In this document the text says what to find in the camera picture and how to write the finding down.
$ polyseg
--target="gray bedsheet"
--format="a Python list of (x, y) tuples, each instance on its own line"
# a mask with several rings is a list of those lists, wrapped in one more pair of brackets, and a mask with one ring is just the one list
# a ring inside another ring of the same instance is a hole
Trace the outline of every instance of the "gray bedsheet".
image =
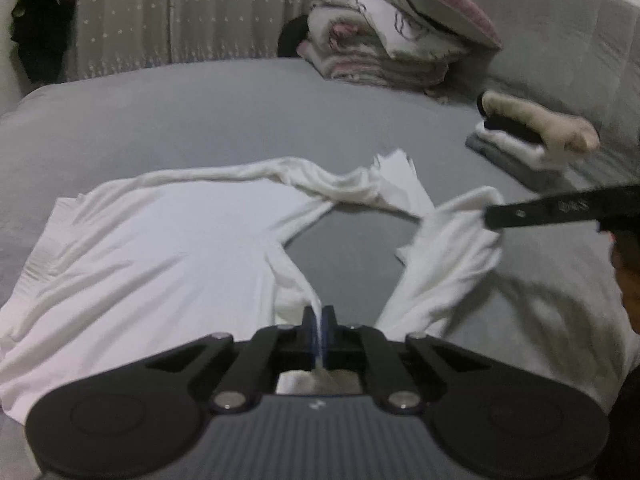
[[(435, 204), (484, 185), (509, 201), (533, 197), (465, 147), (477, 120), (471, 102), (327, 82), (293, 59), (168, 66), (40, 89), (0, 120), (0, 304), (57, 197), (146, 171), (292, 155), (343, 173), (399, 147)], [(399, 216), (339, 207), (287, 251), (341, 321), (371, 324), (402, 272), (394, 250), (414, 231)], [(510, 349), (517, 364), (526, 357), (523, 324), (544, 338), (587, 298), (609, 302), (608, 245), (591, 223), (507, 232), (500, 266), (463, 301), (450, 339), (488, 355)], [(542, 304), (548, 314), (533, 316)], [(602, 331), (594, 344), (610, 351), (618, 342), (606, 324)], [(487, 335), (492, 342), (478, 348)], [(589, 351), (570, 339), (548, 356), (567, 374)], [(0, 414), (0, 479), (35, 474), (21, 428)]]

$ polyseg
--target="white shirt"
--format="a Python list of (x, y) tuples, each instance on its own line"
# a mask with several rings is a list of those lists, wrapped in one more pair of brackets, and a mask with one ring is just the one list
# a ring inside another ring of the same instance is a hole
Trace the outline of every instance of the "white shirt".
[[(59, 199), (0, 309), (2, 408), (24, 422), (41, 396), (69, 381), (212, 332), (243, 340), (263, 326), (297, 324), (308, 304), (319, 317), (321, 301), (283, 244), (337, 202), (428, 217), (401, 250), (408, 267), (378, 327), (395, 339), (432, 325), (437, 332), (446, 309), (498, 261), (499, 236), (482, 226), (481, 207), (499, 201), (481, 189), (436, 214), (400, 151), (345, 176), (281, 158), (158, 171)], [(475, 241), (452, 253), (447, 243), (460, 236)], [(449, 256), (431, 260), (433, 251)], [(310, 380), (291, 374), (278, 390), (308, 390)]]

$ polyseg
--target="black object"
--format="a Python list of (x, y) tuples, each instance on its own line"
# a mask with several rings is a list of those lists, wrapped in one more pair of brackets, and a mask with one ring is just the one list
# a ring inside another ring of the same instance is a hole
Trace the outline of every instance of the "black object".
[(532, 202), (489, 206), (489, 229), (597, 220), (616, 238), (625, 265), (640, 271), (640, 185), (548, 196)]
[(640, 478), (640, 367), (633, 370), (609, 413), (609, 439), (595, 469), (598, 480)]
[(62, 69), (76, 0), (18, 0), (11, 39), (31, 82), (55, 83)]
[(278, 57), (300, 57), (296, 52), (298, 45), (305, 41), (309, 32), (306, 24), (308, 16), (303, 14), (285, 23), (278, 38)]
[[(585, 394), (424, 334), (390, 342), (325, 307), (251, 341), (214, 334), (47, 394), (25, 432), (44, 479), (565, 479), (607, 419)], [(358, 374), (364, 394), (275, 396), (279, 373)]]
[(487, 130), (502, 130), (520, 140), (524, 140), (525, 142), (530, 142), (531, 144), (544, 144), (542, 136), (540, 136), (536, 130), (525, 126), (515, 119), (501, 115), (492, 115), (491, 117), (487, 117), (487, 113), (482, 105), (482, 98), (484, 97), (485, 92), (486, 90), (480, 92), (480, 95), (476, 99), (476, 105), (478, 106), (480, 115), (486, 119), (484, 121), (484, 127)]

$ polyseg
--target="black tool arm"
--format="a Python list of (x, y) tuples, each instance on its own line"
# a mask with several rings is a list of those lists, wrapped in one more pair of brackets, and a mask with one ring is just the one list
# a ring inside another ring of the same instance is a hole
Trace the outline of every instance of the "black tool arm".
[[(423, 333), (320, 323), (217, 333), (66, 384), (25, 432), (44, 478), (570, 479), (589, 472), (607, 419), (568, 386)], [(356, 396), (277, 396), (278, 375), (355, 372)]]
[(494, 230), (594, 220), (602, 231), (614, 234), (625, 265), (640, 272), (640, 186), (637, 184), (489, 206), (484, 213), (484, 223)]

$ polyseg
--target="stack of folded clothes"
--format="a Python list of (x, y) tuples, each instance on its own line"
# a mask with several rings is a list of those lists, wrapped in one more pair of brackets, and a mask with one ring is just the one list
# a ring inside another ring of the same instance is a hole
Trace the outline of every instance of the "stack of folded clothes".
[(470, 0), (312, 0), (298, 54), (326, 79), (425, 89), (471, 43), (500, 48)]
[(533, 191), (552, 187), (570, 162), (600, 147), (596, 129), (585, 118), (531, 101), (485, 91), (478, 96), (478, 110), (485, 119), (466, 145)]

